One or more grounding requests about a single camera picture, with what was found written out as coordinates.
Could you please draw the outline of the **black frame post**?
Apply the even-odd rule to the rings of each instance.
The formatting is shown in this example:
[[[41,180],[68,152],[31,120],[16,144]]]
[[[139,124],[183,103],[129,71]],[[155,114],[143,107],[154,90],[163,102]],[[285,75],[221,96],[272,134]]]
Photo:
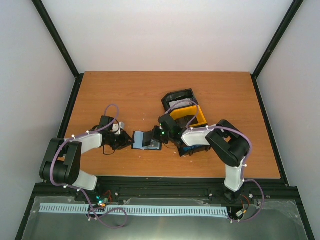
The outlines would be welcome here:
[[[49,34],[51,35],[55,45],[57,46],[59,52],[61,53],[65,63],[67,64],[70,72],[72,73],[73,77],[76,80],[79,80],[81,78],[81,74],[79,73],[71,55],[69,54],[54,22],[52,21],[52,18],[50,17],[50,14],[48,13],[44,3],[42,0],[32,0],[32,3],[37,10],[39,16],[41,17],[44,25],[46,26]]]
[[[281,23],[279,24],[276,32],[274,33],[272,39],[270,40],[266,50],[264,51],[261,59],[259,60],[256,68],[254,69],[251,77],[254,81],[258,79],[261,72],[263,71],[264,67],[266,66],[267,62],[269,61],[270,57],[272,56],[273,52],[275,51],[277,45],[279,44],[280,40],[284,36],[286,30],[290,26],[291,22],[293,21],[295,15],[299,11],[300,7],[302,6],[304,0],[293,0],[290,7],[286,11]]]

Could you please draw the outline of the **black card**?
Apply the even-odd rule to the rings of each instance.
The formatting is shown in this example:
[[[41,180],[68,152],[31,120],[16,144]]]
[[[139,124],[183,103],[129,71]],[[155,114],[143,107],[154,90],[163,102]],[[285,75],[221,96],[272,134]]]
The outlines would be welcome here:
[[[151,140],[153,140],[153,132],[146,131],[142,134],[142,147],[150,148]]]
[[[162,149],[162,143],[161,142],[158,142],[156,140],[151,140],[150,141],[150,146],[149,148],[151,150],[156,150],[156,151],[160,151]]]

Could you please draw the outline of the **black bin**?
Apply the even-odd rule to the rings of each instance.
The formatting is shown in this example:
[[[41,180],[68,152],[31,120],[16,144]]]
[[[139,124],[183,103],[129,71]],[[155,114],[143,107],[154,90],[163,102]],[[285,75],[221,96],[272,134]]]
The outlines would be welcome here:
[[[184,89],[184,90],[178,90],[178,91],[174,91],[174,92],[169,92],[162,98],[161,102],[162,102],[164,110],[167,111],[170,108],[169,102],[177,101],[177,100],[184,100],[184,99],[191,99],[198,104],[196,96],[191,88]]]
[[[199,152],[208,152],[211,149],[209,145],[193,145],[193,146],[184,146],[178,148],[178,153],[180,157],[192,156],[195,153]]]

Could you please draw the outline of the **yellow bin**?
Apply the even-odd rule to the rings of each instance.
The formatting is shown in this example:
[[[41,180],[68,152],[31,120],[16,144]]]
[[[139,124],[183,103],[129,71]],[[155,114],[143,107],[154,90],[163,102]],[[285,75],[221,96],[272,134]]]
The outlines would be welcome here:
[[[192,105],[188,107],[182,107],[174,109],[170,112],[170,116],[173,120],[181,127],[184,128],[187,126],[188,122],[196,115],[195,119],[189,124],[189,127],[201,127],[205,126],[208,122],[202,112],[201,107]]]

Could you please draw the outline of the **black leather card holder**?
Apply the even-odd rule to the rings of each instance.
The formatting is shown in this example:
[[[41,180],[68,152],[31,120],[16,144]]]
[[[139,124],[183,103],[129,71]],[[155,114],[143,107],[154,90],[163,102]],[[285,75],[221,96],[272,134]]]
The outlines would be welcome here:
[[[131,145],[133,150],[161,151],[162,143],[153,138],[152,131],[134,131]]]

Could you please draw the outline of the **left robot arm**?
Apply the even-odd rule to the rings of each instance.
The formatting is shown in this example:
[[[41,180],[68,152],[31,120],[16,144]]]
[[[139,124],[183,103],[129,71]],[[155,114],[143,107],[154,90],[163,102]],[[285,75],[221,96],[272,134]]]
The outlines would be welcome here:
[[[81,170],[81,156],[105,146],[117,151],[133,145],[133,138],[124,128],[123,122],[103,115],[99,124],[84,134],[51,139],[39,170],[40,178],[55,186],[86,190],[92,201],[101,200],[104,188],[97,184],[97,176]]]

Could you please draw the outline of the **left black frame post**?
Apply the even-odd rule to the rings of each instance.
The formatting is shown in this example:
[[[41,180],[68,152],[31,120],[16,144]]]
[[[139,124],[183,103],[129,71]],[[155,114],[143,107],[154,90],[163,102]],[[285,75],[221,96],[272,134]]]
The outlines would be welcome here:
[[[55,45],[57,46],[59,52],[61,53],[65,63],[67,64],[70,72],[72,73],[73,77],[76,80],[79,80],[81,78],[81,74],[79,73],[71,55],[69,54],[54,22],[52,21],[52,18],[50,17],[50,14],[48,13],[44,3],[42,0],[32,0],[32,3],[37,10],[39,16],[41,17],[44,25],[46,26],[49,34],[51,35]]]

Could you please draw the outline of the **black cards stack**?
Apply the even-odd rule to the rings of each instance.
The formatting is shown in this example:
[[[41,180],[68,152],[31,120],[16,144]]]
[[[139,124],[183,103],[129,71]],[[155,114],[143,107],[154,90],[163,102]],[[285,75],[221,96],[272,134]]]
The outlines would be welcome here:
[[[194,117],[194,115],[186,115],[184,117],[177,118],[175,121],[180,126],[186,126],[188,124],[188,122],[193,119],[193,117]],[[196,125],[196,124],[198,124],[198,120],[197,120],[197,118],[194,118],[192,120],[192,122],[190,123],[190,125]]]

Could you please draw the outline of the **blue cards stack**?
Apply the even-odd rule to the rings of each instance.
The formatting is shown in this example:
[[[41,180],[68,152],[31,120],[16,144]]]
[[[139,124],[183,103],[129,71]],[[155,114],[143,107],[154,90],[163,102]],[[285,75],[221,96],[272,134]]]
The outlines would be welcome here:
[[[187,146],[187,147],[183,147],[182,150],[184,152],[192,152],[192,151],[195,151],[199,148],[200,148],[199,146]]]

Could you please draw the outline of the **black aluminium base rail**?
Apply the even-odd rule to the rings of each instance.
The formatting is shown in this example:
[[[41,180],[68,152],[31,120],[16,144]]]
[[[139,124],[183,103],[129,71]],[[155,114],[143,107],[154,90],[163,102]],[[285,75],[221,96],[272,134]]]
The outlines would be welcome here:
[[[167,177],[114,177],[100,176],[96,189],[87,192],[96,203],[99,196],[111,196],[113,203],[122,205],[131,198],[195,199],[210,204],[238,205],[241,197],[250,203],[265,199],[301,202],[297,187],[283,179],[257,179],[246,182],[240,193],[231,193],[221,178],[167,178]]]

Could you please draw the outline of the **right black frame post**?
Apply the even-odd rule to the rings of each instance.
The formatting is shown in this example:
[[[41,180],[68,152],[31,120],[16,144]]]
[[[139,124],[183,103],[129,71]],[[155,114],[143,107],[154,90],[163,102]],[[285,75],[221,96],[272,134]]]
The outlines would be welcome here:
[[[261,59],[259,60],[256,68],[254,69],[251,77],[254,81],[258,79],[261,72],[263,71],[264,67],[266,66],[267,62],[269,61],[270,57],[272,56],[273,52],[275,51],[277,45],[279,44],[280,40],[284,36],[286,30],[290,26],[291,22],[293,21],[295,15],[299,11],[300,7],[302,6],[304,0],[293,0],[290,7],[286,11],[281,23],[279,24],[276,32],[274,33],[272,39],[270,40],[266,50],[264,51]]]

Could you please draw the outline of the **white cards stack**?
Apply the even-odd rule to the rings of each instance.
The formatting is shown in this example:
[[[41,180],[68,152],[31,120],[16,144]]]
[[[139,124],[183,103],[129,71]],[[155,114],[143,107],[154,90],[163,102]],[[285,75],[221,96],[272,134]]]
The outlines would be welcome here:
[[[171,109],[178,109],[178,108],[184,108],[189,106],[195,106],[197,103],[194,100],[191,100],[190,98],[185,98],[182,100],[174,100],[169,102],[169,107]]]

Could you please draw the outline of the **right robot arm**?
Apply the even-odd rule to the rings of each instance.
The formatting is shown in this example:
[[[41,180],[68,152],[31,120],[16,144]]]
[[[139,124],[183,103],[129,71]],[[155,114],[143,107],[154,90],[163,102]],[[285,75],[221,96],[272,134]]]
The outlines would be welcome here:
[[[152,138],[158,142],[172,142],[178,148],[200,146],[214,150],[225,165],[223,196],[230,202],[240,197],[245,183],[246,161],[253,148],[247,136],[225,119],[214,125],[181,127],[165,114],[158,123],[151,131]]]

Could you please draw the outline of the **green led circuit board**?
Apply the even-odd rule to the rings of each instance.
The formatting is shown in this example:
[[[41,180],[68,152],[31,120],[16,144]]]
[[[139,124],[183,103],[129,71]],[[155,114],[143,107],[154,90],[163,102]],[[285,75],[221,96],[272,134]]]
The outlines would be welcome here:
[[[97,205],[99,207],[106,207],[107,205],[110,205],[112,203],[112,196],[97,196]]]

